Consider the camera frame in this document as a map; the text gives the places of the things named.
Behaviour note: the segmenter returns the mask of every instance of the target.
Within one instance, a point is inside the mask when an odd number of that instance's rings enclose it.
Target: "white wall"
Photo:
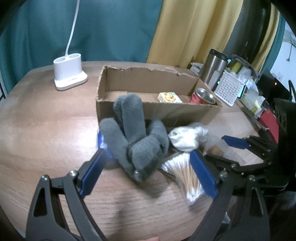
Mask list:
[[[289,25],[286,23],[285,29],[291,31]],[[290,54],[291,44],[282,42],[279,55],[274,62],[271,69],[271,73],[274,73],[277,77],[280,72],[283,75],[281,83],[289,89],[288,80],[291,80],[294,87],[296,88],[296,48],[292,46],[290,61],[287,61]]]

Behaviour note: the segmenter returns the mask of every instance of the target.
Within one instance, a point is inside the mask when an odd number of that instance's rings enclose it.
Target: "yellow curtain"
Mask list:
[[[274,42],[276,31],[279,25],[279,15],[279,11],[273,4],[271,4],[270,19],[266,30],[266,34],[260,46],[259,52],[251,64],[253,68],[256,69],[258,72],[261,71],[266,57],[270,51],[270,48]]]
[[[222,52],[243,0],[163,0],[147,63],[187,67]]]

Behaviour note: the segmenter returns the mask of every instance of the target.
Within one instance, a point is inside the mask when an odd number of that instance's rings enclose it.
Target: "plastic bag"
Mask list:
[[[175,148],[180,151],[192,151],[197,149],[200,142],[206,141],[208,130],[202,125],[192,123],[173,129],[168,137]]]
[[[237,78],[241,83],[247,84],[247,82],[252,80],[251,70],[246,67],[242,67],[241,71],[237,74]]]
[[[188,205],[194,204],[204,193],[190,164],[189,152],[178,152],[172,155],[160,168],[175,177]]]
[[[241,98],[241,102],[257,116],[261,115],[261,105],[264,100],[265,98],[254,88],[250,88]]]
[[[245,161],[224,140],[211,134],[201,123],[177,127],[169,133],[168,137],[173,146],[180,151],[193,151],[199,148],[203,155],[215,154],[236,161],[241,166],[245,165]]]

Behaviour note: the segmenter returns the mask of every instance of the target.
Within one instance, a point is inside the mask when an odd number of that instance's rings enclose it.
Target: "cardboard box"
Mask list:
[[[188,125],[192,122],[208,124],[222,105],[189,104],[196,87],[213,92],[198,77],[162,65],[155,68],[131,67],[118,69],[105,66],[98,83],[96,111],[98,121],[115,117],[114,101],[121,95],[137,94],[143,102],[145,119],[161,119],[166,127]],[[160,92],[175,92],[183,103],[160,103]]]

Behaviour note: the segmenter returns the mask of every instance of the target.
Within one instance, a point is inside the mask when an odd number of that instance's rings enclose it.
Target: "blue gripper pad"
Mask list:
[[[230,136],[223,136],[221,139],[224,140],[228,146],[232,146],[235,148],[249,149],[250,147],[250,144],[244,139],[230,137]]]
[[[95,154],[93,158],[90,160],[91,162],[93,161],[91,166],[82,179],[81,190],[79,192],[82,198],[91,194],[94,185],[96,184],[107,162],[106,152],[104,150]]]
[[[218,192],[216,189],[217,181],[211,175],[209,169],[206,167],[205,163],[203,162],[203,159],[204,157],[199,152],[199,150],[193,150],[190,153],[190,163],[192,165],[193,170],[195,171],[205,193],[211,196],[214,200],[218,195]]]

